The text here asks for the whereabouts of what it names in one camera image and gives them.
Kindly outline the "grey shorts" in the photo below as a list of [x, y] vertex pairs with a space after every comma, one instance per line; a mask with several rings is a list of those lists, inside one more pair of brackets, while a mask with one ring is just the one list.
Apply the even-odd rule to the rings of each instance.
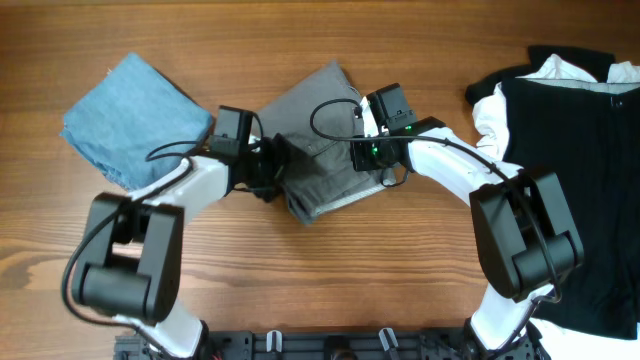
[[290, 212], [305, 225], [396, 182], [390, 170], [355, 171], [349, 143], [313, 132], [312, 126], [337, 137], [360, 134], [349, 99], [361, 95], [332, 61], [258, 111], [264, 135], [280, 134], [290, 146], [282, 187]]

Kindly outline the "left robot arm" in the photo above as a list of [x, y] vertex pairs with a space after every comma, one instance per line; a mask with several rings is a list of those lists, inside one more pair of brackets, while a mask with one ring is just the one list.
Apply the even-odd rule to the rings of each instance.
[[67, 310], [86, 323], [133, 330], [151, 359], [217, 358], [206, 323], [178, 299], [183, 233], [233, 191], [265, 202], [279, 194], [289, 144], [281, 134], [252, 136], [261, 125], [252, 111], [222, 106], [204, 135], [184, 141], [185, 151], [171, 142], [145, 157], [177, 158], [176, 169], [125, 196], [96, 196], [62, 275]]

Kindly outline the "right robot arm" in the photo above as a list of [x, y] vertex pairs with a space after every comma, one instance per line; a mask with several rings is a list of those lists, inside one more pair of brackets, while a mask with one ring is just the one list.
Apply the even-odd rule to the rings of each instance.
[[354, 113], [363, 130], [351, 144], [356, 170], [402, 165], [470, 207], [488, 287], [466, 326], [467, 346], [484, 358], [514, 349], [533, 313], [561, 301], [562, 281], [584, 260], [557, 175], [495, 160], [440, 120], [418, 119], [397, 83], [366, 95]]

